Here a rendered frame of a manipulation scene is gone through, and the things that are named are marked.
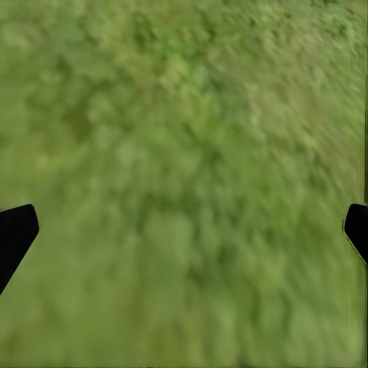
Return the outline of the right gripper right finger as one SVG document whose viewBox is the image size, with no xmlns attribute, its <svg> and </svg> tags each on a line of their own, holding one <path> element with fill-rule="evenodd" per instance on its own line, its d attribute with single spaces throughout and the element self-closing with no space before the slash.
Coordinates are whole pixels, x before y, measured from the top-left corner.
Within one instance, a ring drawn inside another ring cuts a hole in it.
<svg viewBox="0 0 368 368">
<path fill-rule="evenodd" d="M 350 205 L 344 231 L 368 264 L 368 206 Z"/>
</svg>

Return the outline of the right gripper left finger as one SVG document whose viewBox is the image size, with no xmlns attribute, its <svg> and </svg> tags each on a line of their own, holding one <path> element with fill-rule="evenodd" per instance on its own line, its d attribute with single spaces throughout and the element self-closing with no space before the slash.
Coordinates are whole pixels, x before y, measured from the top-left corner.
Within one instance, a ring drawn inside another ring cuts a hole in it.
<svg viewBox="0 0 368 368">
<path fill-rule="evenodd" d="M 0 212 L 0 294 L 39 233 L 32 204 Z"/>
</svg>

